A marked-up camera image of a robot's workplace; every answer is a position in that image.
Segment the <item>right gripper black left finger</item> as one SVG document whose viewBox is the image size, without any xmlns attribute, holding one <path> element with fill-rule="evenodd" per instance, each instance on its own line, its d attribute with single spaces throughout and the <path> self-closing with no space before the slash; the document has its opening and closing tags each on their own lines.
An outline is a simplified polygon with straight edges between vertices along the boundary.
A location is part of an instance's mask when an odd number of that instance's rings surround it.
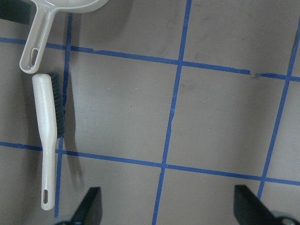
<svg viewBox="0 0 300 225">
<path fill-rule="evenodd" d="M 90 187 L 75 213 L 72 225 L 99 225 L 102 220 L 101 187 Z"/>
</svg>

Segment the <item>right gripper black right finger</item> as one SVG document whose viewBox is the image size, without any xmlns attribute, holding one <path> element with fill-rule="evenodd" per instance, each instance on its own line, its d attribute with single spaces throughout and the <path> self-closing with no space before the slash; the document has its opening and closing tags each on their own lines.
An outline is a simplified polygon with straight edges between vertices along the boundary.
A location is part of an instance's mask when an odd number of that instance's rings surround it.
<svg viewBox="0 0 300 225">
<path fill-rule="evenodd" d="M 239 225 L 270 225 L 274 215 L 246 185 L 234 186 L 234 216 Z"/>
</svg>

